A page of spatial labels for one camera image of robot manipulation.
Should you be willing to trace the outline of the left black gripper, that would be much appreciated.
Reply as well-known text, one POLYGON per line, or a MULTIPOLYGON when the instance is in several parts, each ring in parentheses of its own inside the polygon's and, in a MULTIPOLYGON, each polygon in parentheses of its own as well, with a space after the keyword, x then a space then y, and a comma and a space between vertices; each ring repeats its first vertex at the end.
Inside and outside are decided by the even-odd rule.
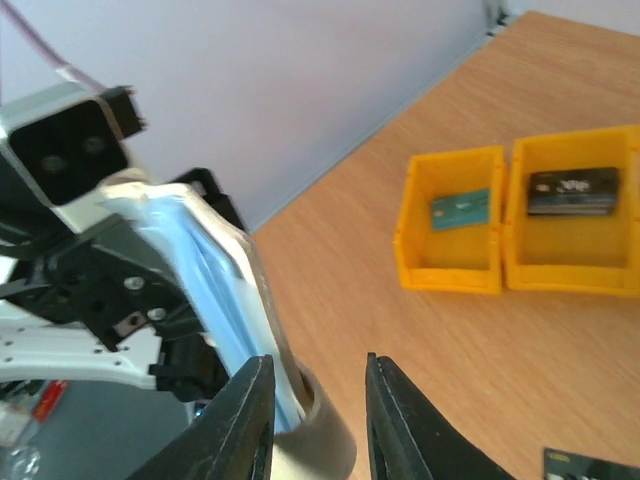
POLYGON ((109 215, 79 234, 9 219, 9 378, 204 400, 228 375, 168 264, 109 215))

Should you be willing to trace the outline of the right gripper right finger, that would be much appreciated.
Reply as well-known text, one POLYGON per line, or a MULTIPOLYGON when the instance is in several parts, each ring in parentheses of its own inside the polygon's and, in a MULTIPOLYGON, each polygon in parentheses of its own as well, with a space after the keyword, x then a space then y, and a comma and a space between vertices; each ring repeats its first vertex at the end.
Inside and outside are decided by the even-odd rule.
POLYGON ((456 430, 390 357, 367 355, 365 387, 373 479, 512 477, 456 430))

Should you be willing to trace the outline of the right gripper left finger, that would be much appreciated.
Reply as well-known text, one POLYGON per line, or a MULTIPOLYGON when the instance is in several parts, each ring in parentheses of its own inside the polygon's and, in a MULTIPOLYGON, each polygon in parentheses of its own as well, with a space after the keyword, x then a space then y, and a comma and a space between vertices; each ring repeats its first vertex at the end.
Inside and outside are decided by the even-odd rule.
POLYGON ((273 359, 254 356, 176 439, 130 480, 268 479, 275 424, 273 359))

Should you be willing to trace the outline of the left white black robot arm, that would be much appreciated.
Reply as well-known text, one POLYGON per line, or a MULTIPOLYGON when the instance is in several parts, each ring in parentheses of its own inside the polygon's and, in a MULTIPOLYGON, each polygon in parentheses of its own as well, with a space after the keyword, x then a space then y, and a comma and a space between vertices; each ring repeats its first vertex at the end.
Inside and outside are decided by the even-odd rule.
POLYGON ((114 382, 209 400, 228 373, 168 261, 97 187, 1 210, 1 378, 114 382))

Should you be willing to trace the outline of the green card in bin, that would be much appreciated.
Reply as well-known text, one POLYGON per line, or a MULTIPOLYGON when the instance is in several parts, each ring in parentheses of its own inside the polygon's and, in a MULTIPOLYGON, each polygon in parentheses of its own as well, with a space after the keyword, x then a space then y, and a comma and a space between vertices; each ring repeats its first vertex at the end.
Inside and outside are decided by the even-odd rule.
POLYGON ((442 196, 431 202, 431 227, 434 231, 484 225, 489 218, 489 189, 442 196))

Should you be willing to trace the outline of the black card in bin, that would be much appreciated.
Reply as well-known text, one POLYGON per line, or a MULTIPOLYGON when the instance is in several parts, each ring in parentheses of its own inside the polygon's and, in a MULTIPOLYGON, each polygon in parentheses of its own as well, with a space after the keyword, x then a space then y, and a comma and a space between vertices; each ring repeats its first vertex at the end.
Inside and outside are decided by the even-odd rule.
POLYGON ((536 172, 530 176, 529 216, 608 216, 618 205, 614 167, 536 172))

